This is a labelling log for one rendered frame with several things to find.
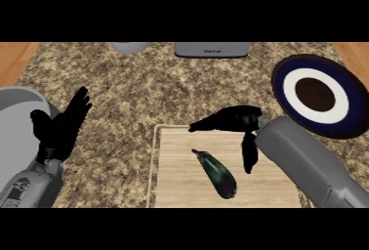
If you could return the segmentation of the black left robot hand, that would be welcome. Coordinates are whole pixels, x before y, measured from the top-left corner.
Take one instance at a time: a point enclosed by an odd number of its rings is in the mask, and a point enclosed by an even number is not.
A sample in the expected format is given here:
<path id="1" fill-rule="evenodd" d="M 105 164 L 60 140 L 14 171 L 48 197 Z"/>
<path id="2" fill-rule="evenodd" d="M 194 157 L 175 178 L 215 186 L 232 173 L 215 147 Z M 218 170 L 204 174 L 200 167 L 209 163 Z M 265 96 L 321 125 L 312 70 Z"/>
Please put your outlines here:
<path id="1" fill-rule="evenodd" d="M 32 112 L 33 134 L 39 139 L 36 161 L 41 164 L 52 159 L 61 162 L 69 159 L 92 106 L 89 89 L 82 87 L 66 111 L 55 117 L 41 109 Z"/>

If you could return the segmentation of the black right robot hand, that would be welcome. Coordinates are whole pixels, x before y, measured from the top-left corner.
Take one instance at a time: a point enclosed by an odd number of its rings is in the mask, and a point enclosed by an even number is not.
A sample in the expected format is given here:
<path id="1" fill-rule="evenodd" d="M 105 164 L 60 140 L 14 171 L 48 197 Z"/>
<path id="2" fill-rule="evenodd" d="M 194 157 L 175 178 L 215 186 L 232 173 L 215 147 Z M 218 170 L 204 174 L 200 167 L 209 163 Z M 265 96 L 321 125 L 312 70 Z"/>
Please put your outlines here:
<path id="1" fill-rule="evenodd" d="M 260 129 L 259 118 L 263 116 L 262 109 L 250 105 L 237 105 L 224 108 L 218 113 L 190 125 L 190 131 L 221 130 L 243 132 L 243 162 L 246 173 L 250 174 L 259 162 L 259 149 L 256 145 L 255 131 Z"/>

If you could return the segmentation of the pale wooden tray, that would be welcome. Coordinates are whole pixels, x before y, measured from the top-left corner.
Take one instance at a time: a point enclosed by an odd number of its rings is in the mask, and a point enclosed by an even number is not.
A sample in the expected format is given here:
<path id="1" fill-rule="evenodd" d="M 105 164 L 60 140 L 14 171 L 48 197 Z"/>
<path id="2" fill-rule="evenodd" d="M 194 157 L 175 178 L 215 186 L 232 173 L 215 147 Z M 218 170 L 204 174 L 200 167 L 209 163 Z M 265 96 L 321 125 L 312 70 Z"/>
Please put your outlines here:
<path id="1" fill-rule="evenodd" d="M 296 184 L 266 156 L 244 170 L 241 141 L 231 132 L 154 127 L 148 206 L 156 208 L 299 208 Z"/>

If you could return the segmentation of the dark green eggplant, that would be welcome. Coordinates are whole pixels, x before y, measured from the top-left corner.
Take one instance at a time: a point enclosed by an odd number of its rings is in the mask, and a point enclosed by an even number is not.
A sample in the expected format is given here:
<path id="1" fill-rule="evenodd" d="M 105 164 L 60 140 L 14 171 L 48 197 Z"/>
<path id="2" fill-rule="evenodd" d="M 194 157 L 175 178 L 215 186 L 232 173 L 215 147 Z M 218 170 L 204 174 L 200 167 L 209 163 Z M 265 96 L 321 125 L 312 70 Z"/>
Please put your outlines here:
<path id="1" fill-rule="evenodd" d="M 219 196 L 224 199 L 234 198 L 237 194 L 237 181 L 225 165 L 207 151 L 193 149 L 193 152 L 197 154 Z"/>

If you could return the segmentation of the blue white round plate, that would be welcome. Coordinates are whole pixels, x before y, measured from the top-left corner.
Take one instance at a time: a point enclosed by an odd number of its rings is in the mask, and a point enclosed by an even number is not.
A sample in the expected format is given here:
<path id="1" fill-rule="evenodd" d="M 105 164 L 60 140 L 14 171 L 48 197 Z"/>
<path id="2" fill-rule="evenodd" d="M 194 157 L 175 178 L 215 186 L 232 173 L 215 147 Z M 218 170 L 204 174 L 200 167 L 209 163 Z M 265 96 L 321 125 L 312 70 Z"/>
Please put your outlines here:
<path id="1" fill-rule="evenodd" d="M 287 57 L 272 85 L 286 113 L 314 133 L 348 140 L 369 131 L 369 92 L 336 61 L 308 54 Z"/>

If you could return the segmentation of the dark grey flat appliance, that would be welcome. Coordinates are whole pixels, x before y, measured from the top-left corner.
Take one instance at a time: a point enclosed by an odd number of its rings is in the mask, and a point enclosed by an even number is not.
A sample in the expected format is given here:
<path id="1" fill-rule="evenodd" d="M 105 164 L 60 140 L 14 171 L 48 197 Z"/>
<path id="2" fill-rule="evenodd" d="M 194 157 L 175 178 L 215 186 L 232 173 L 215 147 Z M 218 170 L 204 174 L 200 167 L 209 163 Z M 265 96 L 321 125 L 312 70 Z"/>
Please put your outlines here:
<path id="1" fill-rule="evenodd" d="M 191 59 L 238 59 L 249 55 L 250 42 L 176 42 L 175 55 Z"/>

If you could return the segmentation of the grey round container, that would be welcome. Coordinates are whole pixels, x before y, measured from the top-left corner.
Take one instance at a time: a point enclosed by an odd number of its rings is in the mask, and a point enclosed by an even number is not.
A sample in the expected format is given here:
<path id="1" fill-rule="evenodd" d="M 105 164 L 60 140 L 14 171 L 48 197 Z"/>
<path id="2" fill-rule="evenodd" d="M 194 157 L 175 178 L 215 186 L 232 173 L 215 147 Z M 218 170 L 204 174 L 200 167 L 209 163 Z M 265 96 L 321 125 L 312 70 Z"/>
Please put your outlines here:
<path id="1" fill-rule="evenodd" d="M 138 54 L 150 46 L 151 42 L 113 42 L 113 48 L 123 54 Z"/>

